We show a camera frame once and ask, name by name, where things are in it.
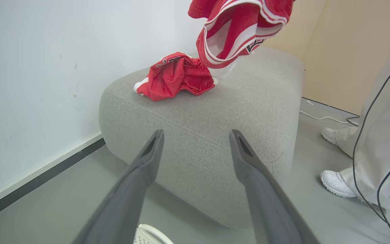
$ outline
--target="white cable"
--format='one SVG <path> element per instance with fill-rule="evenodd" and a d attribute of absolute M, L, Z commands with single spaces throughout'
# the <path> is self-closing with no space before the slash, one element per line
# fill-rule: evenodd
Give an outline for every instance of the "white cable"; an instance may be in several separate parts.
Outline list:
<path fill-rule="evenodd" d="M 325 116 L 325 117 L 319 119 L 319 118 L 316 118 L 316 117 L 314 117 L 314 116 L 310 116 L 309 114 L 303 112 L 302 110 L 299 110 L 299 113 L 305 114 L 305 115 L 307 115 L 307 116 L 309 116 L 309 117 L 311 117 L 311 118 L 313 118 L 313 119 L 316 119 L 316 120 L 331 119 L 331 120 L 334 120 L 334 121 L 336 121 L 336 122 L 340 122 L 340 123 L 342 123 L 342 124 L 348 124 L 348 122 L 339 121 L 339 120 L 337 120 L 337 119 L 335 119 L 335 118 L 332 118 L 332 117 L 329 117 L 329 116 Z"/>

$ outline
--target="white shoe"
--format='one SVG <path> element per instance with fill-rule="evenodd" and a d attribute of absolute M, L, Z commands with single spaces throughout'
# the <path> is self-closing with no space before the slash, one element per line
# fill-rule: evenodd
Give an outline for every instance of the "white shoe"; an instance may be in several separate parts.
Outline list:
<path fill-rule="evenodd" d="M 335 146 L 338 146 L 338 143 L 336 142 L 336 130 L 331 128 L 324 128 L 322 130 L 322 136 L 326 141 L 332 143 Z"/>
<path fill-rule="evenodd" d="M 354 198 L 358 196 L 350 189 L 350 187 L 348 187 L 339 172 L 324 170 L 320 174 L 320 179 L 326 189 L 337 196 L 343 198 Z"/>

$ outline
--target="white pants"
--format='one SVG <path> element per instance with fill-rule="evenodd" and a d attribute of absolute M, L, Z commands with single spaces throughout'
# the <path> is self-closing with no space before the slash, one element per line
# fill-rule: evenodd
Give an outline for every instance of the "white pants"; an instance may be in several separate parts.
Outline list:
<path fill-rule="evenodd" d="M 376 77 L 373 89 L 362 106 L 359 127 L 350 127 L 336 132 L 339 147 L 350 157 L 353 156 L 353 147 L 361 130 L 364 116 L 389 75 L 390 58 Z M 367 201 L 377 204 L 377 189 L 390 171 L 390 79 L 367 116 L 356 147 L 354 162 L 359 190 Z M 348 187 L 359 196 L 354 184 L 352 168 L 342 170 L 340 173 Z M 390 209 L 390 176 L 381 187 L 380 204 Z"/>

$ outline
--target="gray ottoman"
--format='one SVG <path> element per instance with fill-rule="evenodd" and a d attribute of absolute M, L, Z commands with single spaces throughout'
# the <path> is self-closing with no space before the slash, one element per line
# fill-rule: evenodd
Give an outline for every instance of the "gray ottoman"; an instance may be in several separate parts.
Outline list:
<path fill-rule="evenodd" d="M 274 177 L 285 181 L 296 141 L 302 63 L 260 47 L 201 96 L 180 92 L 159 102 L 133 92 L 148 71 L 124 76 L 103 92 L 99 118 L 107 147 L 132 162 L 152 133 L 164 129 L 156 182 L 220 224 L 251 226 L 246 193 L 234 174 L 229 130 L 240 130 Z"/>

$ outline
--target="clothing pile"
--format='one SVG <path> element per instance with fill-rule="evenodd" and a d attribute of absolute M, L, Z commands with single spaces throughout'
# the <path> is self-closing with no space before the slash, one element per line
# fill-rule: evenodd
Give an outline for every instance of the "clothing pile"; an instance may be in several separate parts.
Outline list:
<path fill-rule="evenodd" d="M 135 84 L 138 94 L 153 101 L 181 90 L 199 96 L 214 88 L 237 63 L 288 22 L 294 0 L 193 0 L 189 16 L 207 18 L 196 41 L 199 58 L 175 53 L 159 60 Z"/>

